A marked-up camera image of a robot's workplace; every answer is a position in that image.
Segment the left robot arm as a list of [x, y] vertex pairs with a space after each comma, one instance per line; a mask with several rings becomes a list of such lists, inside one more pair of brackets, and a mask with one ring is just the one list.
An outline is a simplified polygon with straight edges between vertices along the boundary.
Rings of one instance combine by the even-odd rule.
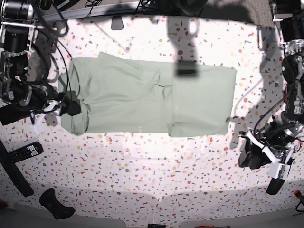
[[[304, 138], [299, 135], [304, 130], [304, 2], [271, 0], [269, 6], [273, 19], [276, 19], [276, 14], [292, 15], [280, 22], [285, 43], [281, 67], [286, 86], [283, 97], [266, 113], [262, 112], [265, 100], [270, 100], [266, 95], [249, 111], [250, 114], [257, 113], [258, 120], [249, 130], [253, 139], [246, 138], [238, 164], [252, 170], [271, 164], [263, 149], [270, 149], [281, 163], [291, 165], [293, 161], [287, 151], [288, 144], [296, 140], [304, 143]], [[253, 140], [262, 146], [258, 147]]]

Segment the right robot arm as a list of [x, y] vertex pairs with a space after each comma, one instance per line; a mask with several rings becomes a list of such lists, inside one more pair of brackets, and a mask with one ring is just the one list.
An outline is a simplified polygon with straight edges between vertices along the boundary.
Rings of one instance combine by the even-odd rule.
[[[46, 58], [33, 40], [30, 31], [41, 31], [36, 24], [54, 37], [65, 33], [53, 30], [43, 18], [42, 11], [54, 7], [53, 0], [3, 0], [0, 4], [0, 97], [8, 103], [10, 112], [21, 115], [50, 114], [74, 116], [80, 113], [80, 105], [67, 93], [56, 91], [48, 82], [49, 66]], [[39, 79], [28, 81], [28, 52], [36, 51], [43, 63]]]

